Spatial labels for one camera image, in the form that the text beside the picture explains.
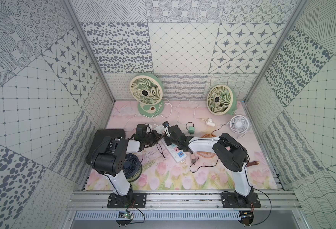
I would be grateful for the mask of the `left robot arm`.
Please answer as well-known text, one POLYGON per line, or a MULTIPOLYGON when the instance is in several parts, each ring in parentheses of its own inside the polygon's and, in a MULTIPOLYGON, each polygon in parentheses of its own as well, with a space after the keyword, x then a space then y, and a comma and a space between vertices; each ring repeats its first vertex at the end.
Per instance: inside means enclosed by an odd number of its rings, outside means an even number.
POLYGON ((113 186, 114 197, 131 201, 133 189, 123 172, 126 155, 156 145, 163 136, 147 124, 137 125, 130 138, 126 137, 123 129, 97 130, 86 163, 99 174, 107 176, 113 186))

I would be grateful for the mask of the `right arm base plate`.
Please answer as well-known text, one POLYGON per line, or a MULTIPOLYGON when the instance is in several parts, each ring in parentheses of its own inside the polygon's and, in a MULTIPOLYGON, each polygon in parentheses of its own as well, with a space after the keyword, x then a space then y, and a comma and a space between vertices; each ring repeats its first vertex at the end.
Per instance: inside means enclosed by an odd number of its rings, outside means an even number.
POLYGON ((261 203, 257 193, 250 192, 248 196, 242 196, 237 192, 224 191, 220 194, 223 208, 260 208, 261 203))

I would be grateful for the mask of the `green USB charger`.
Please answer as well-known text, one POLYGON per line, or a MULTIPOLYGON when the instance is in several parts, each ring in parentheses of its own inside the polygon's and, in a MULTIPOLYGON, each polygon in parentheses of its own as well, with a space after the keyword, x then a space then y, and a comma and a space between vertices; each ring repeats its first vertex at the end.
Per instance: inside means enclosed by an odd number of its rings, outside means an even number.
POLYGON ((195 127, 188 127, 188 133, 191 135, 191 134, 194 134, 195 133, 195 127))

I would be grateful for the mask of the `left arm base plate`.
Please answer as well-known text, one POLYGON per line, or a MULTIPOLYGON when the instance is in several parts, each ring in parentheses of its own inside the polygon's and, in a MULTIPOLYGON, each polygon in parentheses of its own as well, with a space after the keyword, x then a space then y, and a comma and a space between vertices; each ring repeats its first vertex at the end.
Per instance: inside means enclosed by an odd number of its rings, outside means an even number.
POLYGON ((107 208, 109 209, 126 209, 128 207, 145 208, 147 201, 146 193, 132 192, 126 196, 120 196, 111 193, 108 198, 107 208))

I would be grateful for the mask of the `white power strip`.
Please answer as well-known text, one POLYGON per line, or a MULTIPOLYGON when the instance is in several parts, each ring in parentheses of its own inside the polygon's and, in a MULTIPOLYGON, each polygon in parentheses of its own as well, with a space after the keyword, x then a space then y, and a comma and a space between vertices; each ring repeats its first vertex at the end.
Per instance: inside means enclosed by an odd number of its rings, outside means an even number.
POLYGON ((167 139, 165 128, 160 125, 154 128, 154 130, 157 131, 158 134, 162 134, 163 138, 159 141, 160 146, 163 150, 165 150, 168 154, 172 156, 172 158, 177 163, 183 163, 187 159, 187 154, 183 152, 182 150, 178 149, 178 147, 175 144, 170 144, 169 146, 166 144, 165 139, 167 139))

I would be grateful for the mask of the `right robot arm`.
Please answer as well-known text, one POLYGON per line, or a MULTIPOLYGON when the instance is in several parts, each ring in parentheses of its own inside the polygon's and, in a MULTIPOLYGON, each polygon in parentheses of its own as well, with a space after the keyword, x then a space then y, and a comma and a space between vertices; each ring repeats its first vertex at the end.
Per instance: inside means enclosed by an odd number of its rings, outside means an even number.
POLYGON ((247 200, 253 194, 253 187, 247 177, 249 162, 247 149, 232 136, 223 133, 213 138, 199 138, 186 136, 177 125, 170 126, 168 122, 164 122, 163 127, 170 141, 178 149, 188 153, 210 152, 216 154, 226 169, 232 172, 237 198, 247 200))

